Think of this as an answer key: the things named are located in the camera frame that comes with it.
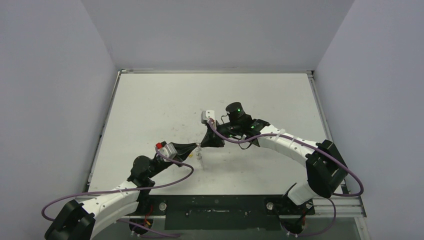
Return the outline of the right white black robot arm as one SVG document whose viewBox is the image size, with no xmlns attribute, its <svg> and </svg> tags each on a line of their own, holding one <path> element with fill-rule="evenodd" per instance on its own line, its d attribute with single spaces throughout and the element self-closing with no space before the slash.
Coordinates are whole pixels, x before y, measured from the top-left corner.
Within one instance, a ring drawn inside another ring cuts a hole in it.
<svg viewBox="0 0 424 240">
<path fill-rule="evenodd" d="M 300 211 L 312 198 L 330 198 L 348 175 L 346 163 L 329 140 L 315 142 L 296 137 L 248 114 L 230 117 L 229 122 L 219 124 L 214 111 L 204 110 L 200 119 L 207 127 L 201 142 L 203 148 L 222 148 L 225 142 L 250 143 L 276 151 L 305 168 L 306 180 L 294 184 L 284 194 L 282 207 L 290 215 Z"/>
</svg>

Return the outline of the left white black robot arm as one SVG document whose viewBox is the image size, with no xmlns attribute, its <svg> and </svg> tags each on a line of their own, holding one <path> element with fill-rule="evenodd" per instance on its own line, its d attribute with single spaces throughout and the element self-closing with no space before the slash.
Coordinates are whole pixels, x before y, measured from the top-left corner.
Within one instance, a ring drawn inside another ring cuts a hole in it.
<svg viewBox="0 0 424 240">
<path fill-rule="evenodd" d="M 51 220 L 44 234 L 46 240 L 91 240 L 122 217 L 149 210 L 149 193 L 157 189 L 153 177 L 171 165 L 186 166 L 184 160 L 199 147 L 198 143 L 167 143 L 155 145 L 155 155 L 136 157 L 129 177 L 108 191 L 92 192 L 93 198 L 77 201 L 74 195 Z"/>
</svg>

